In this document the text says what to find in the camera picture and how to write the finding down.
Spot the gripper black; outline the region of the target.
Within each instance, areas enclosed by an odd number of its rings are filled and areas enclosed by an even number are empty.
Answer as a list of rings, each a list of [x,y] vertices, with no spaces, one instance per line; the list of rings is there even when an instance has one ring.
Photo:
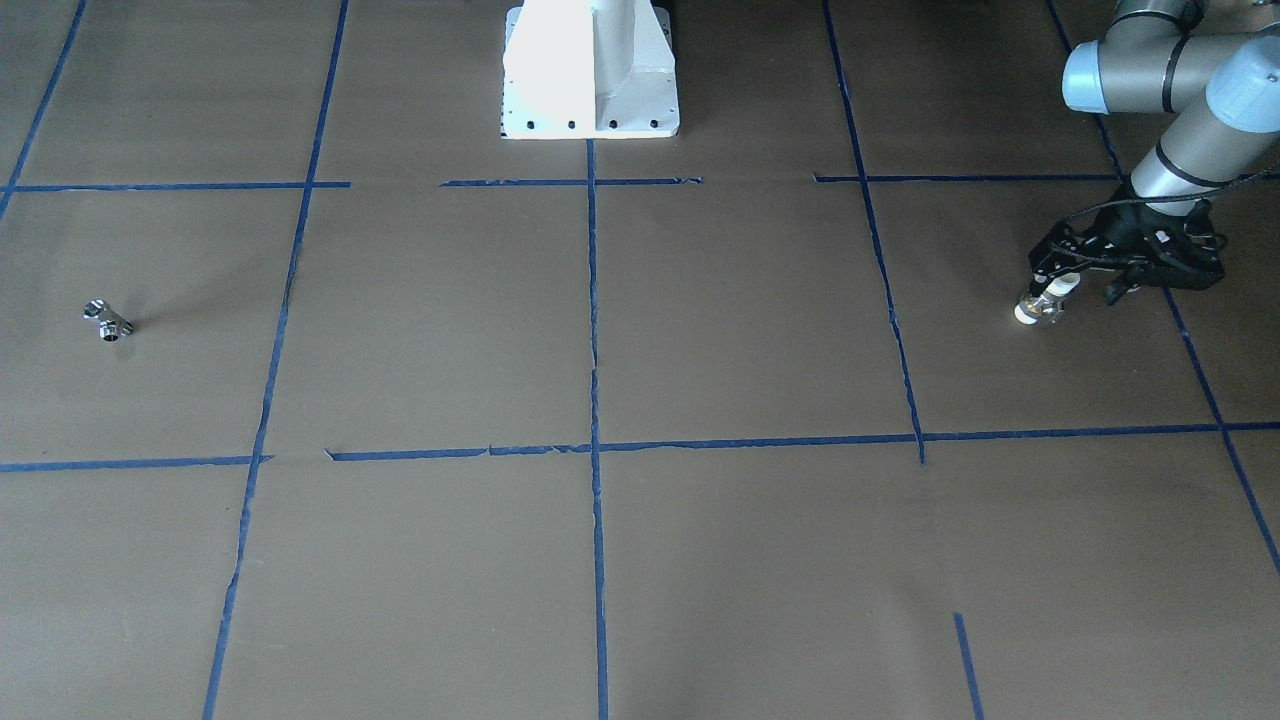
[[[1106,208],[1091,225],[1091,256],[1119,260],[1143,256],[1149,259],[1146,236],[1156,231],[1211,231],[1208,213],[1211,201],[1199,200],[1190,205],[1185,215],[1169,215],[1146,204],[1121,204]],[[1028,254],[1032,282],[1028,296],[1037,299],[1059,277],[1078,273],[1082,260],[1059,250],[1032,250]],[[1115,305],[1121,299],[1147,286],[1146,268],[1125,268],[1103,291],[1103,304]]]

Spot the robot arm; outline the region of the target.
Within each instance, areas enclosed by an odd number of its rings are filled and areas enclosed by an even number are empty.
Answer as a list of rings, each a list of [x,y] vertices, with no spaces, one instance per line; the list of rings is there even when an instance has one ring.
[[[1112,197],[1059,220],[1029,251],[1020,322],[1056,319],[1084,272],[1111,272],[1106,304],[1143,287],[1207,290],[1224,278],[1215,197],[1251,182],[1277,142],[1277,23],[1198,35],[1203,1],[1120,1],[1106,35],[1076,46],[1062,99],[1091,114],[1167,113],[1172,123]]]

